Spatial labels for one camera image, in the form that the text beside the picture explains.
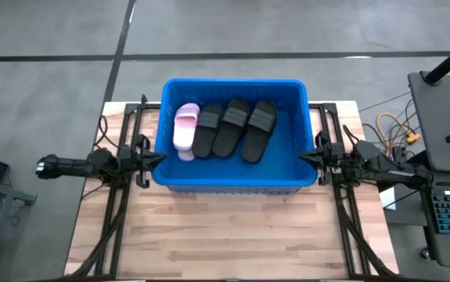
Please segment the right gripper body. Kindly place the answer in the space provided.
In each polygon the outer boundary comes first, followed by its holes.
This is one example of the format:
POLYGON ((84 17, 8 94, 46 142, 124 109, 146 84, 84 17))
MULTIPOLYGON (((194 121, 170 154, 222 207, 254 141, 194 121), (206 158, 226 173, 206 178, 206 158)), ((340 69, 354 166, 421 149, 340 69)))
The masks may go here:
POLYGON ((319 185, 325 186, 331 181, 330 168, 337 168, 343 158, 343 143, 332 143, 327 131, 321 131, 315 136, 315 156, 318 159, 317 169, 321 172, 319 185))

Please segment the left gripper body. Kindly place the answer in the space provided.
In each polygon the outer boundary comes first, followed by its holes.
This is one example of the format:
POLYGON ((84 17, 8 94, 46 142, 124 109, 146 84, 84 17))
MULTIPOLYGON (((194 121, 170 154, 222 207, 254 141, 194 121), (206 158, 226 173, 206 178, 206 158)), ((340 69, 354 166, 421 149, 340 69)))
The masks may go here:
POLYGON ((146 169, 143 167, 145 150, 149 150, 150 141, 143 135, 138 134, 131 145, 121 145, 119 150, 119 173, 127 177, 135 172, 136 185, 141 188, 149 188, 149 180, 146 178, 146 169))

